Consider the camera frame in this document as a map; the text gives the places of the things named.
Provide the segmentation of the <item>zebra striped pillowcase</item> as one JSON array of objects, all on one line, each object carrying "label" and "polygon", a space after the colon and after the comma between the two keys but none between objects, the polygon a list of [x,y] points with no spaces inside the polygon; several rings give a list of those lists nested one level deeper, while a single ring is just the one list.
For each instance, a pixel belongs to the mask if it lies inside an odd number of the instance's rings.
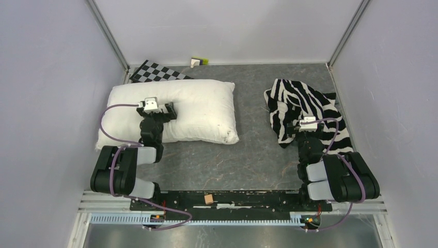
[{"label": "zebra striped pillowcase", "polygon": [[287,148],[295,135],[288,136],[287,125],[298,124],[305,116],[317,120],[328,118],[320,141],[328,154],[345,154],[353,151],[350,134],[341,112],[335,106],[336,94],[322,93],[311,86],[286,79],[276,79],[273,86],[263,93],[268,106],[271,128],[281,148]]}]

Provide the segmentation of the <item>white pillow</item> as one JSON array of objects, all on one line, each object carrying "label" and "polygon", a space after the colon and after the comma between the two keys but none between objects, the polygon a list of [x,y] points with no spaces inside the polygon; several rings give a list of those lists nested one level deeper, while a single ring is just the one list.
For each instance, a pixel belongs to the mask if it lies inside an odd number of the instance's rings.
[{"label": "white pillow", "polygon": [[156,97],[159,105],[174,104],[177,119],[164,125],[163,142],[204,141],[233,145],[239,141],[234,116],[235,84],[218,80],[173,80],[113,87],[98,131],[95,148],[137,141],[142,117],[134,105]]}]

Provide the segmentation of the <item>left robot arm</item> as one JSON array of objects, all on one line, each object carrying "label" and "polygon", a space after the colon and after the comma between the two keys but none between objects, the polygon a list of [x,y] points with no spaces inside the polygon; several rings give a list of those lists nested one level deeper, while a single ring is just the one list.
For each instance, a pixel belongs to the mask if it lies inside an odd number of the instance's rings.
[{"label": "left robot arm", "polygon": [[91,175],[90,188],[98,193],[142,198],[144,206],[153,211],[162,205],[159,185],[138,179],[136,169],[139,165],[160,162],[164,125],[177,119],[177,112],[172,102],[151,107],[145,101],[136,105],[136,111],[142,117],[139,140],[103,146]]}]

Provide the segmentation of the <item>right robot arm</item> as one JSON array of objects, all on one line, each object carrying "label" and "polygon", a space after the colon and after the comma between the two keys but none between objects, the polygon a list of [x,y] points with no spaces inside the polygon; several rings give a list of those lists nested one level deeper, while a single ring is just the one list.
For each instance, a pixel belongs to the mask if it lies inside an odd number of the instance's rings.
[{"label": "right robot arm", "polygon": [[296,124],[287,124],[287,135],[294,136],[298,143],[297,173],[303,182],[299,189],[299,206],[311,211],[320,201],[362,203],[378,198],[379,183],[360,153],[329,153],[339,133],[337,120],[328,147],[322,144],[326,121],[305,117]]}]

